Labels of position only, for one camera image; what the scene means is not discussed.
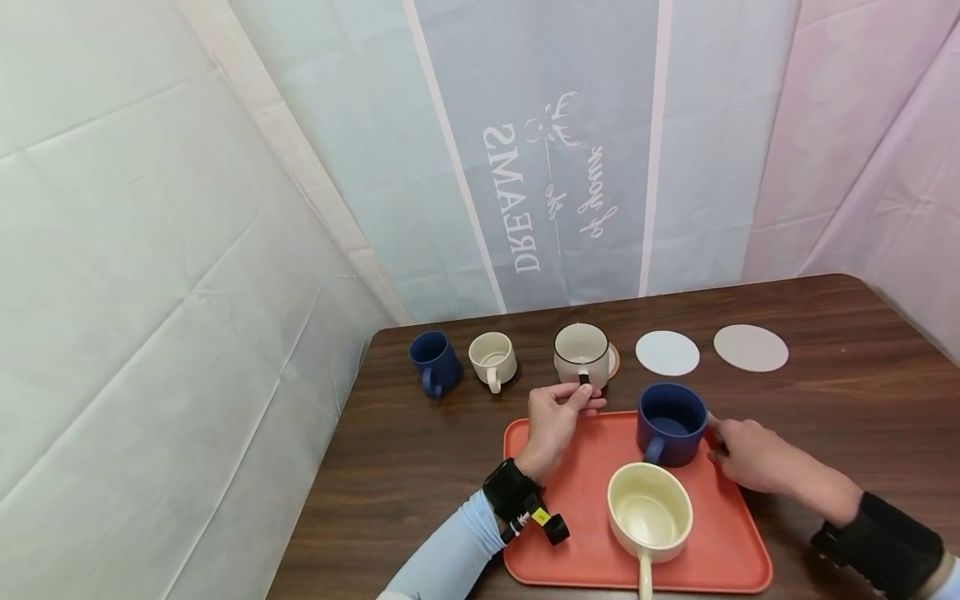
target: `orange tray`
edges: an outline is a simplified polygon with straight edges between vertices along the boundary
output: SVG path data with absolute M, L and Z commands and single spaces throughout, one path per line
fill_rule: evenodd
M 527 443 L 528 419 L 516 420 L 503 436 L 505 457 Z M 551 513 L 560 513 L 570 537 L 551 546 L 532 524 L 507 546 L 504 562 L 516 580 L 531 586 L 636 589 L 636 558 L 624 550 L 607 521 L 607 483 L 627 463 L 643 460 L 636 447 L 636 412 L 604 413 L 577 424 L 570 447 L 545 482 Z M 654 565 L 654 588 L 707 593 L 759 593 L 774 570 L 740 489 L 707 457 L 708 445 L 692 463 L 670 472 L 693 504 L 693 530 L 684 552 Z

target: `mug rim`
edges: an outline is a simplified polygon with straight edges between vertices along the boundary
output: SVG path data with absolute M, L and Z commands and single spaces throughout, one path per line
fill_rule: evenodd
M 417 345 L 417 342 L 420 341 L 420 338 L 424 338 L 430 334 L 439 333 L 444 338 L 444 349 L 440 350 L 440 353 L 431 358 L 430 360 L 417 360 L 414 358 L 414 346 Z M 439 329 L 430 329 L 429 331 L 424 331 L 422 334 L 414 338 L 414 341 L 410 343 L 410 348 L 407 350 L 407 356 L 410 358 L 411 362 L 415 365 L 429 365 L 433 361 L 437 360 L 444 355 L 446 349 L 450 348 L 450 338 L 446 337 L 446 334 L 440 331 Z
M 482 338 L 482 337 L 484 337 L 484 336 L 488 336 L 488 335 L 497 335 L 497 336 L 500 336 L 501 338 L 503 338 L 504 340 L 506 340 L 506 341 L 507 341 L 507 353 L 503 355 L 503 358 L 501 358 L 500 360 L 496 361 L 496 363 L 494 363 L 494 364 L 492 364 L 492 365 L 481 365 L 479 361 L 473 359 L 473 345 L 476 344 L 477 342 L 479 342 L 479 341 L 480 341 L 480 338 Z M 509 335 L 507 335 L 506 333 L 500 332 L 500 331 L 485 331 L 484 333 L 481 333 L 481 334 L 478 335 L 477 337 L 473 338 L 473 341 L 470 342 L 470 347 L 467 348 L 467 358 L 470 359 L 470 362 L 473 363 L 473 365 L 475 365 L 475 366 L 477 366 L 477 367 L 481 367 L 481 368 L 487 369 L 487 368 L 499 367 L 500 365 L 503 364 L 503 361 L 507 360 L 507 358 L 510 357 L 510 355 L 511 355 L 513 352 L 514 352 L 514 342 L 510 339 L 510 336 L 509 336 Z
M 680 535 L 678 535 L 676 541 L 674 541 L 671 544 L 667 544 L 665 546 L 657 546 L 654 544 L 649 544 L 649 543 L 644 543 L 642 541 L 639 541 L 633 536 L 631 536 L 630 533 L 623 528 L 623 526 L 620 524 L 620 520 L 616 517 L 616 511 L 613 510 L 613 503 L 610 498 L 611 488 L 613 487 L 613 480 L 617 478 L 617 476 L 620 474 L 620 471 L 624 469 L 635 469 L 635 468 L 652 468 L 653 470 L 659 471 L 661 473 L 665 473 L 673 481 L 673 483 L 677 484 L 677 487 L 680 488 L 681 492 L 684 493 L 684 505 L 686 506 L 686 512 L 690 515 L 690 519 L 687 522 L 686 527 L 684 528 L 684 531 Z M 693 518 L 694 518 L 693 503 L 690 501 L 689 492 L 686 491 L 684 484 L 681 483 L 680 479 L 677 479 L 676 475 L 674 475 L 667 469 L 660 467 L 659 465 L 654 465 L 652 463 L 627 463 L 626 465 L 623 465 L 622 467 L 618 468 L 616 471 L 613 472 L 613 475 L 610 476 L 610 481 L 607 482 L 607 514 L 611 516 L 613 523 L 616 524 L 616 528 L 620 530 L 620 533 L 626 536 L 627 539 L 629 539 L 631 542 L 633 542 L 640 548 L 644 548 L 646 550 L 653 550 L 655 552 L 674 550 L 682 546 L 686 542 L 686 539 L 690 537 L 690 532 L 693 531 Z
M 700 402 L 700 406 L 702 406 L 704 409 L 704 422 L 700 424 L 700 427 L 698 427 L 696 431 L 691 431 L 690 433 L 684 433 L 683 435 L 677 435 L 675 433 L 663 431 L 662 429 L 660 429 L 650 421 L 646 413 L 643 411 L 643 397 L 647 395 L 647 392 L 661 385 L 668 385 L 668 386 L 673 386 L 675 388 L 681 388 L 682 390 L 690 392 L 691 394 L 693 394 L 693 397 L 697 398 L 697 400 Z M 683 440 L 686 438 L 695 438 L 703 434 L 704 430 L 707 429 L 707 423 L 709 422 L 709 414 L 710 414 L 710 410 L 707 408 L 707 403 L 704 402 L 704 399 L 701 398 L 699 394 L 697 394 L 690 388 L 686 387 L 685 385 L 681 385 L 679 383 L 673 383 L 672 381 L 658 381 L 657 383 L 652 383 L 649 386 L 647 386 L 647 388 L 640 393 L 640 398 L 636 402 L 636 412 L 641 417 L 643 417 L 643 421 L 647 425 L 649 425 L 651 429 L 657 432 L 657 435 L 663 436 L 664 438 L 669 438 L 671 440 Z
M 573 325 L 587 325 L 587 326 L 593 327 L 594 329 L 596 329 L 597 331 L 599 331 L 599 332 L 600 332 L 600 335 L 603 336 L 604 342 L 606 342 L 606 346 L 604 347 L 604 351 L 601 352 L 600 355 L 597 356 L 596 358 L 594 358 L 593 360 L 587 360 L 587 361 L 584 361 L 584 362 L 575 361 L 575 360 L 570 360 L 570 359 L 566 358 L 565 356 L 563 356 L 562 354 L 560 354 L 560 351 L 557 349 L 557 338 L 560 337 L 560 334 L 564 332 L 564 329 L 566 329 L 566 328 L 568 328 L 568 327 L 571 327 L 571 326 L 573 326 Z M 578 321 L 578 322 L 576 322 L 576 323 L 566 324 L 566 325 L 564 325 L 563 327 L 561 327 L 560 330 L 558 330 L 557 333 L 554 334 L 554 336 L 553 336 L 553 353 L 556 354 L 562 361 L 564 361 L 565 363 L 567 363 L 567 364 L 569 364 L 569 365 L 579 365 L 579 366 L 581 366 L 581 367 L 583 367 L 584 365 L 592 365 L 593 363 L 597 362 L 598 360 L 601 360 L 604 356 L 606 356 L 607 354 L 610 353 L 610 338 L 607 337 L 607 332 L 606 332 L 606 331 L 604 331 L 603 329 L 601 329 L 600 327 L 596 326 L 596 325 L 593 324 L 593 323 L 584 323 L 583 321 Z

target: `curtain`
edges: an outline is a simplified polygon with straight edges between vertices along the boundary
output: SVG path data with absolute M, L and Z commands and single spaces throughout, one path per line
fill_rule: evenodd
M 229 6 L 417 320 L 740 279 L 796 2 Z
M 745 280 L 858 276 L 960 357 L 960 2 L 804 0 Z
M 262 598 L 392 321 L 168 2 L 0 31 L 0 597 Z
M 842 272 L 960 355 L 957 0 L 228 9 L 414 320 Z

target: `blue mug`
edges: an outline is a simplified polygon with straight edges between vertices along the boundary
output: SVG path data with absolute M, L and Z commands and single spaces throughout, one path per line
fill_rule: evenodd
M 464 366 L 453 345 L 440 331 L 420 334 L 410 345 L 410 360 L 420 372 L 423 392 L 435 400 L 460 383 L 464 376 Z
M 643 462 L 682 467 L 697 456 L 707 428 L 707 406 L 693 390 L 656 383 L 640 395 L 636 408 L 636 445 Z

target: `white mug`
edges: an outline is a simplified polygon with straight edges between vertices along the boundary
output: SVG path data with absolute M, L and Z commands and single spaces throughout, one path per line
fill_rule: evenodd
M 553 366 L 563 383 L 579 381 L 601 389 L 610 379 L 610 342 L 603 329 L 570 324 L 553 341 Z
M 510 338 L 497 331 L 484 333 L 473 340 L 468 350 L 470 362 L 490 391 L 500 393 L 500 386 L 516 374 L 516 354 Z
M 693 529 L 693 505 L 680 480 L 650 463 L 619 468 L 607 486 L 613 535 L 639 561 L 640 600 L 653 598 L 651 563 L 666 563 L 684 550 Z

